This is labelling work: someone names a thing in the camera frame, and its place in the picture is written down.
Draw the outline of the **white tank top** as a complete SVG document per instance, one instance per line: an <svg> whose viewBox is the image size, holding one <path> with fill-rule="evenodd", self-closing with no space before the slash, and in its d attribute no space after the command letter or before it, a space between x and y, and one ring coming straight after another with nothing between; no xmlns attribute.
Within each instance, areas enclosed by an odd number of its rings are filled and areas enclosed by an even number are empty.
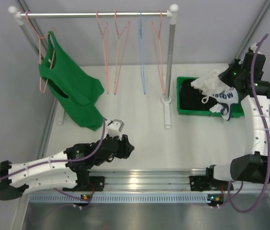
<svg viewBox="0 0 270 230"><path fill-rule="evenodd" d="M228 91L230 87L219 79L225 69L214 69L191 82L191 87L198 89L203 95L211 96Z"/></svg>

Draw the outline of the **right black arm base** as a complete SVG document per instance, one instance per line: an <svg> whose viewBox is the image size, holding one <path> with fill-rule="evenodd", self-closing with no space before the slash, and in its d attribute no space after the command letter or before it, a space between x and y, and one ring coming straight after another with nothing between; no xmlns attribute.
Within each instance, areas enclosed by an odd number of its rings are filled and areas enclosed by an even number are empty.
<svg viewBox="0 0 270 230"><path fill-rule="evenodd" d="M226 190L228 186L228 182L211 179L202 175L190 176L189 180L191 191L221 191L222 189Z"/></svg>

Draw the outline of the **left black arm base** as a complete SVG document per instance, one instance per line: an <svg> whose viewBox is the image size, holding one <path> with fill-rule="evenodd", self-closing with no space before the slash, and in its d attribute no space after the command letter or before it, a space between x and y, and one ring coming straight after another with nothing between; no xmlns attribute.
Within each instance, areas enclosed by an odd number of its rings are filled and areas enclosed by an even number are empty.
<svg viewBox="0 0 270 230"><path fill-rule="evenodd" d="M77 181L75 187L76 191L85 192L102 192L105 186L104 176L89 176L88 178L80 179Z"/></svg>

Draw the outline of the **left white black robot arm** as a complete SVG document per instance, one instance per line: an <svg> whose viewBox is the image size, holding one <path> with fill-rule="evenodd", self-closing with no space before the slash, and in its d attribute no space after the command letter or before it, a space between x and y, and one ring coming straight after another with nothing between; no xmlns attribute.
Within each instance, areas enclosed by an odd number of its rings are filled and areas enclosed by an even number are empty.
<svg viewBox="0 0 270 230"><path fill-rule="evenodd" d="M90 169L115 158L127 159L134 151L127 135L93 143L80 143L48 158L27 163L0 164L0 200L7 201L40 190L61 188L64 191L90 190L97 181Z"/></svg>

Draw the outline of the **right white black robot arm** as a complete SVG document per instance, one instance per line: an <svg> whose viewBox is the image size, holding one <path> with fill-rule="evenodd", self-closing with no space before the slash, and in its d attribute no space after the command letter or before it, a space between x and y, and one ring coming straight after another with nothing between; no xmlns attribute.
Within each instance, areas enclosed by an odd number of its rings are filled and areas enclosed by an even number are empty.
<svg viewBox="0 0 270 230"><path fill-rule="evenodd" d="M243 156L227 165L206 168L205 184L218 189L223 181L270 183L270 83L263 81L264 54L250 48L243 60L236 59L219 78L235 88L246 122Z"/></svg>

